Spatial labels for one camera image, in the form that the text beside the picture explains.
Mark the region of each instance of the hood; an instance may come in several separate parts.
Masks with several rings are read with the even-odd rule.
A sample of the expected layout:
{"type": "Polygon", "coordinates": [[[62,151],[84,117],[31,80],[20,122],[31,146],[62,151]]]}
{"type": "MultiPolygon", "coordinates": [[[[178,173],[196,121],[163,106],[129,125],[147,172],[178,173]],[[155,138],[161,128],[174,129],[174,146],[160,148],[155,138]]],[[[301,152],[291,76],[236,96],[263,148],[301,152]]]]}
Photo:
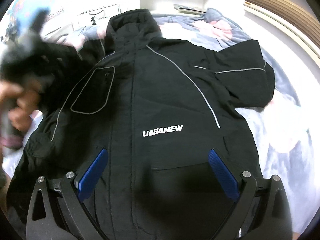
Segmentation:
{"type": "Polygon", "coordinates": [[[154,37],[161,37],[161,31],[148,9],[127,11],[110,19],[105,47],[116,50],[133,42],[145,46],[154,37]]]}

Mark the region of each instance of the finger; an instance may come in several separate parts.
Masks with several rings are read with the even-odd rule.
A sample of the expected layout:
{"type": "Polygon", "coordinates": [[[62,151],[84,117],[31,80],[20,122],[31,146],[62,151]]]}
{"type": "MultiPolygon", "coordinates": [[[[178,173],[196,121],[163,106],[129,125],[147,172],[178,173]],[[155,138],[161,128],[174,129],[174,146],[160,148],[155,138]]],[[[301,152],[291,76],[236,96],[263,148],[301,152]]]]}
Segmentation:
{"type": "Polygon", "coordinates": [[[41,83],[38,80],[36,80],[35,78],[30,78],[25,87],[26,87],[26,89],[32,89],[36,92],[40,92],[41,88],[42,88],[41,83]]]}
{"type": "Polygon", "coordinates": [[[7,98],[17,98],[23,93],[23,88],[18,84],[0,81],[0,103],[7,98]]]}
{"type": "Polygon", "coordinates": [[[30,115],[37,108],[39,100],[39,94],[33,89],[28,89],[20,98],[18,98],[17,104],[27,115],[30,115]]]}
{"type": "Polygon", "coordinates": [[[22,132],[27,132],[32,123],[32,118],[20,107],[10,110],[8,117],[12,126],[22,132]]]}

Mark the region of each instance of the jacket sleeve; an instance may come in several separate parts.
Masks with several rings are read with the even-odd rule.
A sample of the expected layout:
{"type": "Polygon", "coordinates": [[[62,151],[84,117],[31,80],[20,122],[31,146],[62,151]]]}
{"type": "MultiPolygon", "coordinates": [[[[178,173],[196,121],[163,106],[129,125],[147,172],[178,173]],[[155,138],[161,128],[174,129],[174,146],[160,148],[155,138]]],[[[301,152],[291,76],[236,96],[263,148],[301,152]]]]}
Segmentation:
{"type": "Polygon", "coordinates": [[[270,102],[275,74],[264,61],[258,41],[243,41],[219,52],[194,47],[193,63],[213,72],[228,90],[234,107],[265,107],[270,102]]]}

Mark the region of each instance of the reflective piping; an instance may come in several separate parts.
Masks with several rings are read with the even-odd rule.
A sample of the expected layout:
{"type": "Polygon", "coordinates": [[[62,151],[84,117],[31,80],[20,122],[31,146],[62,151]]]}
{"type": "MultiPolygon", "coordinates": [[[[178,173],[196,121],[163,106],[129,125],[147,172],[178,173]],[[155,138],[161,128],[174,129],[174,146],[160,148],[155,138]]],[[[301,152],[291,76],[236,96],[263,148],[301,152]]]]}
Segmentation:
{"type": "Polygon", "coordinates": [[[102,40],[100,40],[100,43],[101,43],[101,46],[102,46],[102,49],[103,49],[103,55],[106,56],[106,50],[105,50],[105,48],[104,48],[104,46],[102,44],[102,40]]]}
{"type": "MultiPolygon", "coordinates": [[[[116,51],[114,51],[113,53],[111,53],[111,54],[108,55],[108,56],[105,56],[103,59],[99,60],[99,62],[102,61],[102,60],[104,60],[106,57],[109,57],[109,56],[113,55],[115,52],[116,52],[116,51]]],[[[71,93],[73,92],[73,90],[75,90],[76,86],[81,82],[81,80],[83,80],[83,79],[86,77],[86,75],[88,75],[88,74],[90,73],[90,71],[94,69],[94,67],[95,67],[96,65],[94,65],[94,66],[87,72],[87,74],[85,74],[85,75],[83,76],[83,78],[78,81],[78,83],[77,83],[77,84],[73,87],[73,89],[70,91],[69,95],[67,96],[67,99],[64,101],[64,103],[63,103],[63,105],[62,105],[62,107],[61,107],[61,109],[60,109],[60,111],[59,111],[59,113],[58,113],[57,123],[56,123],[56,127],[54,128],[51,141],[53,141],[54,135],[56,134],[56,130],[57,130],[57,127],[58,127],[58,122],[59,122],[59,117],[60,117],[61,111],[62,111],[62,109],[64,108],[66,102],[68,101],[71,93]]]]}
{"type": "Polygon", "coordinates": [[[72,107],[74,106],[74,104],[76,103],[76,101],[78,100],[79,96],[81,95],[82,91],[84,90],[85,86],[89,83],[89,80],[92,78],[94,72],[97,70],[97,69],[105,69],[105,68],[111,68],[111,67],[97,67],[91,74],[90,78],[88,79],[88,81],[86,82],[86,84],[84,85],[84,87],[82,88],[82,90],[80,91],[79,95],[77,96],[76,100],[73,102],[73,104],[71,105],[70,107],[70,110],[74,113],[79,113],[79,114],[95,114],[99,111],[101,111],[106,105],[107,105],[107,102],[108,102],[108,98],[109,98],[109,94],[110,94],[110,90],[111,90],[111,87],[112,87],[112,83],[113,83],[113,78],[115,77],[115,72],[116,72],[116,68],[112,66],[113,68],[113,76],[112,76],[112,80],[111,80],[111,84],[110,84],[110,87],[109,87],[109,91],[108,91],[108,95],[107,95],[107,99],[106,99],[106,102],[104,103],[104,105],[97,111],[95,112],[92,112],[92,113],[86,113],[86,112],[80,112],[80,111],[76,111],[76,110],[73,110],[72,107]]]}
{"type": "Polygon", "coordinates": [[[172,60],[170,60],[169,58],[167,58],[167,57],[164,56],[164,55],[161,55],[160,53],[155,52],[155,51],[154,51],[153,49],[151,49],[148,45],[147,45],[147,48],[150,49],[150,50],[151,50],[152,52],[154,52],[155,54],[157,54],[157,55],[159,55],[159,56],[161,56],[161,57],[164,57],[165,59],[169,60],[172,64],[174,64],[174,65],[178,68],[178,70],[181,71],[182,74],[184,74],[184,75],[195,85],[195,87],[199,90],[200,94],[202,95],[202,97],[203,97],[204,101],[206,102],[207,106],[210,108],[210,110],[211,110],[211,112],[212,112],[212,114],[213,114],[213,117],[214,117],[214,119],[216,120],[216,124],[217,124],[218,128],[221,129],[221,127],[220,127],[220,125],[219,125],[219,122],[218,122],[218,119],[217,119],[217,117],[216,117],[216,115],[215,115],[212,107],[210,106],[208,100],[205,98],[205,96],[204,96],[204,94],[202,93],[202,91],[201,91],[201,90],[198,88],[198,86],[193,82],[193,80],[192,80],[190,77],[188,77],[188,76],[178,67],[178,65],[175,64],[172,60]]]}
{"type": "Polygon", "coordinates": [[[80,55],[80,53],[76,50],[76,52],[77,52],[77,54],[78,54],[78,56],[79,56],[79,58],[80,58],[80,60],[83,60],[83,58],[82,58],[82,56],[80,55]]]}
{"type": "Polygon", "coordinates": [[[253,68],[244,68],[244,69],[238,69],[238,70],[226,70],[226,71],[220,71],[220,72],[215,72],[215,74],[220,74],[220,73],[226,73],[226,72],[240,72],[240,71],[246,71],[246,70],[262,70],[265,72],[265,70],[263,68],[259,68],[259,67],[253,67],[253,68]]]}
{"type": "Polygon", "coordinates": [[[204,67],[199,67],[199,66],[195,66],[195,67],[206,69],[206,68],[204,68],[204,67]]]}

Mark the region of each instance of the bolt head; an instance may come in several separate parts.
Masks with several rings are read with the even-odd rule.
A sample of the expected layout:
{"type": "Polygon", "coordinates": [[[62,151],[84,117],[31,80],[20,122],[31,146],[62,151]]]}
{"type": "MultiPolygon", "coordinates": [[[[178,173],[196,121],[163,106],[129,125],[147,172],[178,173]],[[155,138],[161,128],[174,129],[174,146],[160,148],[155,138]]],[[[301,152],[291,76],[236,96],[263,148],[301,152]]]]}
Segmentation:
{"type": "Polygon", "coordinates": [[[71,179],[75,174],[72,172],[72,171],[69,171],[67,174],[66,174],[66,177],[68,179],[71,179]]]}
{"type": "Polygon", "coordinates": [[[41,176],[41,177],[38,178],[38,182],[39,182],[39,183],[41,183],[41,182],[43,182],[43,181],[44,181],[44,176],[41,176]]]}
{"type": "Polygon", "coordinates": [[[280,181],[280,177],[279,177],[278,175],[274,175],[274,176],[273,176],[273,179],[274,179],[275,181],[280,181]]]}
{"type": "Polygon", "coordinates": [[[244,171],[244,172],[242,172],[242,176],[244,176],[245,178],[249,178],[249,177],[251,177],[251,173],[248,171],[244,171]]]}

